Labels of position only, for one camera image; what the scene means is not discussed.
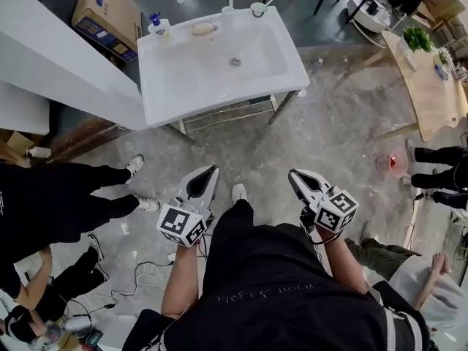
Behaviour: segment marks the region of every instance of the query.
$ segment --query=green pants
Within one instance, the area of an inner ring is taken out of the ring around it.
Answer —
[[[392,275],[408,257],[420,256],[417,252],[401,246],[385,246],[373,238],[363,239],[360,246],[349,238],[346,238],[345,241],[352,255],[362,266],[376,271],[387,281],[390,281]]]

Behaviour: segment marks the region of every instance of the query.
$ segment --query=black and white marker cube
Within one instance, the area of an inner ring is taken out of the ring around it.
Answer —
[[[340,191],[319,202],[315,224],[337,234],[352,221],[358,207],[358,202],[348,191]]]
[[[200,239],[207,229],[202,215],[168,204],[162,206],[156,228],[167,240],[185,247]]]

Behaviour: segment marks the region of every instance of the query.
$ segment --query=cup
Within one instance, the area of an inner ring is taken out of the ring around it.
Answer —
[[[250,10],[255,18],[260,18],[266,13],[268,7],[264,3],[253,3]]]

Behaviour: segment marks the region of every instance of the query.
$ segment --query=sink basin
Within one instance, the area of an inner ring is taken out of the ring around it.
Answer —
[[[309,78],[275,7],[261,18],[250,10],[171,27],[171,40],[138,40],[140,79],[149,126],[161,126],[223,105],[300,90]],[[211,34],[195,37],[192,27],[210,22]]]

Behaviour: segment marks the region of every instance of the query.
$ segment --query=electronic device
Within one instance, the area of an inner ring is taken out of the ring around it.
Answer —
[[[301,224],[312,243],[321,244],[310,238],[315,225],[337,235],[351,223],[359,203],[348,191],[331,186],[320,174],[309,170],[292,169],[288,179],[294,193],[305,205]]]
[[[156,226],[167,240],[190,247],[200,239],[214,220],[210,204],[218,180],[216,165],[202,167],[182,178],[175,197],[162,206]]]

